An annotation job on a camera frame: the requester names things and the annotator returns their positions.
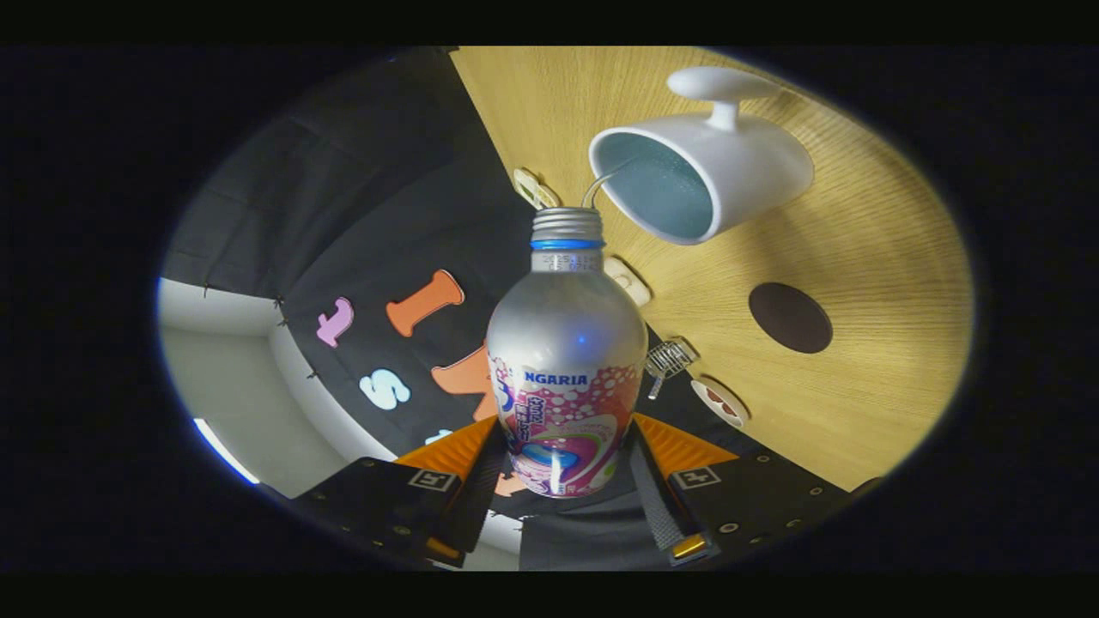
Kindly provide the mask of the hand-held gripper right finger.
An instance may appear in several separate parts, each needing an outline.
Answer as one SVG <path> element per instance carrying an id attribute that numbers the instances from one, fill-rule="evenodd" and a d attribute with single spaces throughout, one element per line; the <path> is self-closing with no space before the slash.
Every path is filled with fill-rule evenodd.
<path id="1" fill-rule="evenodd" d="M 769 450 L 741 455 L 641 413 L 629 427 L 629 470 L 671 567 L 718 566 L 786 542 L 882 481 L 841 489 Z"/>

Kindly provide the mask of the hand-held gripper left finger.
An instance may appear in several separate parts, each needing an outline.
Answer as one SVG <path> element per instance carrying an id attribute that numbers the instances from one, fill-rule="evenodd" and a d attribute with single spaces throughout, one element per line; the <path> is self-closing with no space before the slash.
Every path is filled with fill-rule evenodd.
<path id="1" fill-rule="evenodd" d="M 490 417 L 384 461 L 358 457 L 297 497 L 329 531 L 400 567 L 462 567 L 478 544 L 507 443 Z"/>

